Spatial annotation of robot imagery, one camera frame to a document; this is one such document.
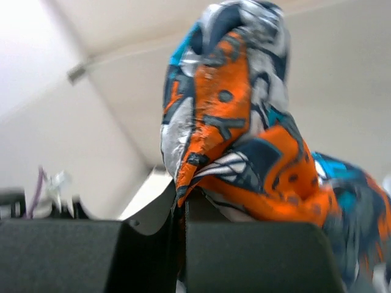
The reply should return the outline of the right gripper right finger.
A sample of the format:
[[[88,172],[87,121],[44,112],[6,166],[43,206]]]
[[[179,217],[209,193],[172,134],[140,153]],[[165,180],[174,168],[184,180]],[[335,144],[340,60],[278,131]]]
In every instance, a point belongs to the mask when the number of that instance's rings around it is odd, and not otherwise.
[[[230,222],[203,196],[185,206],[188,292],[344,291],[317,226]]]

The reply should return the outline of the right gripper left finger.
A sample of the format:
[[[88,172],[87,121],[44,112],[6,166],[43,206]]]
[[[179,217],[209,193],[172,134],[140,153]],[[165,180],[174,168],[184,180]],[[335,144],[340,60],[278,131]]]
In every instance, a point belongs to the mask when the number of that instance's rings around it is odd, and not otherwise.
[[[174,183],[130,218],[1,221],[2,292],[174,292]]]

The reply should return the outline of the colourful patterned shorts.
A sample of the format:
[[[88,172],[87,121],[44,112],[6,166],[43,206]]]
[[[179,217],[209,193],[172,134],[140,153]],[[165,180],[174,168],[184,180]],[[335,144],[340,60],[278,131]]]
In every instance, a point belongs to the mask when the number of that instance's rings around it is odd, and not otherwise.
[[[161,153],[183,206],[199,187],[229,219],[310,222],[347,292],[390,291],[390,195],[311,152],[288,111],[290,35],[268,1],[207,7],[169,60]]]

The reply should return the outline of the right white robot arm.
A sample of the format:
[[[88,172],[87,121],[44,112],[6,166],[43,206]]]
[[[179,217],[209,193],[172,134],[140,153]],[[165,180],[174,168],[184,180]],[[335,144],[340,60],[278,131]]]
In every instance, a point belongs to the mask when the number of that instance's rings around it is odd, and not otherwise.
[[[343,292],[330,245],[308,223],[231,222],[194,190],[173,208],[173,183],[126,220],[96,220],[65,176],[1,192],[2,292]]]

